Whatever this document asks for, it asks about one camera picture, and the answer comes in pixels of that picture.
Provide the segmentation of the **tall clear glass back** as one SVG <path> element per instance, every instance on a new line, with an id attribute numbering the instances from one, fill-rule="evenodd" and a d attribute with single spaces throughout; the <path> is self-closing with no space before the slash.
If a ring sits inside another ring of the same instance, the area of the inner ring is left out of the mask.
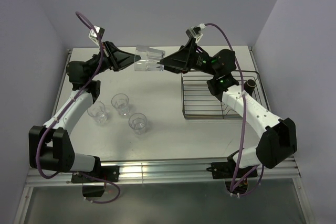
<path id="1" fill-rule="evenodd" d="M 160 61 L 165 57 L 165 51 L 148 46 L 137 45 L 134 54 L 135 71 L 163 71 Z"/>

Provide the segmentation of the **brown ceramic mug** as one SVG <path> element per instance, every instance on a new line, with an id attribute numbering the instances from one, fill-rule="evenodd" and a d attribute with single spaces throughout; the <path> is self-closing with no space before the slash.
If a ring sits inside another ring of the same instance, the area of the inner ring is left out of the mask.
<path id="1" fill-rule="evenodd" d="M 253 95 L 253 92 L 255 90 L 256 87 L 256 82 L 254 79 L 248 79 L 245 83 L 244 83 L 244 91 L 246 91 L 250 96 Z"/>

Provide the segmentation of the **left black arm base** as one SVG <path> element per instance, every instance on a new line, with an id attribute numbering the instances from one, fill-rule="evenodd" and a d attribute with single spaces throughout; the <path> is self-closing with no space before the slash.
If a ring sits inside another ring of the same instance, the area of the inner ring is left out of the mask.
<path id="1" fill-rule="evenodd" d="M 75 172 L 72 174 L 72 184 L 82 184 L 82 195 L 85 199 L 98 202 L 104 193 L 107 193 L 108 185 L 116 189 L 115 196 L 109 201 L 115 201 L 121 193 L 120 187 L 116 184 L 119 180 L 118 165 L 102 166 L 97 172 Z"/>

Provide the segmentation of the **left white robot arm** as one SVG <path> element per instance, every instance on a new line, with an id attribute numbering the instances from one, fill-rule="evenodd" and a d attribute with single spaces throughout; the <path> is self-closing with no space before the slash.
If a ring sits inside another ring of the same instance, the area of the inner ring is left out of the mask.
<path id="1" fill-rule="evenodd" d="M 72 92 L 66 103 L 42 126 L 33 126 L 28 133 L 29 163 L 46 179 L 46 170 L 55 174 L 83 172 L 91 182 L 102 176 L 100 158 L 76 153 L 70 135 L 82 115 L 96 102 L 100 94 L 100 81 L 93 78 L 107 70 L 121 71 L 139 61 L 139 55 L 131 54 L 105 41 L 98 54 L 87 61 L 71 61 L 66 75 L 72 84 Z"/>

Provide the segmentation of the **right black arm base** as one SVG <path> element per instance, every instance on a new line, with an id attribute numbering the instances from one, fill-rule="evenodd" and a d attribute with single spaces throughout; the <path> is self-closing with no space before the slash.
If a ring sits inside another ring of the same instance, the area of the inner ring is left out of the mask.
<path id="1" fill-rule="evenodd" d="M 255 166 L 248 166 L 246 168 L 239 168 L 236 176 L 236 180 L 239 181 L 245 174 L 248 174 L 246 178 L 244 178 L 238 186 L 230 192 L 231 181 L 227 181 L 226 179 L 232 179 L 234 175 L 234 170 L 236 167 L 236 163 L 233 160 L 233 156 L 238 154 L 238 151 L 232 153 L 225 162 L 212 162 L 211 166 L 206 170 L 212 173 L 213 179 L 224 179 L 225 187 L 227 191 L 232 194 L 240 197 L 241 195 L 248 195 L 248 180 L 247 178 L 257 177 L 257 168 Z"/>

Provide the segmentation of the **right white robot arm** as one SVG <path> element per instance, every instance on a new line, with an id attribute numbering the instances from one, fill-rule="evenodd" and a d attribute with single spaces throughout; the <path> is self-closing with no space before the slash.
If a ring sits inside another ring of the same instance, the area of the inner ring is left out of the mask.
<path id="1" fill-rule="evenodd" d="M 208 89 L 220 102 L 241 115 L 260 137 L 257 146 L 245 148 L 232 157 L 227 164 L 228 173 L 240 176 L 246 167 L 264 165 L 276 167 L 297 151 L 296 125 L 290 118 L 282 119 L 258 103 L 237 81 L 232 72 L 237 69 L 233 50 L 222 49 L 214 56 L 200 48 L 194 38 L 186 45 L 160 60 L 164 70 L 187 73 L 198 70 L 210 74 Z"/>

